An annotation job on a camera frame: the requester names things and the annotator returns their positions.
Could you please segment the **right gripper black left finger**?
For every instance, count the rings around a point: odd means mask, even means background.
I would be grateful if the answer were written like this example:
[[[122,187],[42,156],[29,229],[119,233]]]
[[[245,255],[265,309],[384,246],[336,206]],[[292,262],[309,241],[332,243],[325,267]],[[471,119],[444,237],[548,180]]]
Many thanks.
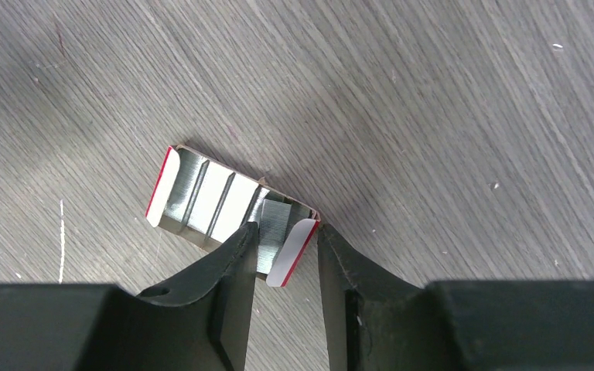
[[[115,284],[0,284],[0,370],[242,370],[258,225],[130,294]]]

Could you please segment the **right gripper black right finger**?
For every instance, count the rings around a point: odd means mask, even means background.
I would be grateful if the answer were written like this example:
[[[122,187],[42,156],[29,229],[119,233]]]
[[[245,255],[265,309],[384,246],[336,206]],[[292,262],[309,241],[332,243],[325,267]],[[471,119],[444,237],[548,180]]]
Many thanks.
[[[417,287],[328,224],[318,262],[332,370],[594,370],[594,281]]]

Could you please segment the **box of staples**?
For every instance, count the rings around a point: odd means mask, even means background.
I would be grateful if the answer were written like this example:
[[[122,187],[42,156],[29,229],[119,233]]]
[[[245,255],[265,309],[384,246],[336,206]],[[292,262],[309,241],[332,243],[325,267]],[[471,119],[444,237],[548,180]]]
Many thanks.
[[[287,285],[321,221],[319,213],[185,145],[170,145],[148,202],[145,218],[153,227],[173,233],[206,252],[217,249],[246,222],[258,225],[263,201],[292,206],[285,241],[269,274],[267,286]]]

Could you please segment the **staple strip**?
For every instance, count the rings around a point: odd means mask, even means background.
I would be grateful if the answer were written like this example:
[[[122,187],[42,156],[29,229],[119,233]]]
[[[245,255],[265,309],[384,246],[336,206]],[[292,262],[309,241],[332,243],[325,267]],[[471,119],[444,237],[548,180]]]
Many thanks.
[[[257,272],[269,274],[275,256],[282,248],[292,206],[265,199],[259,218],[259,246]]]

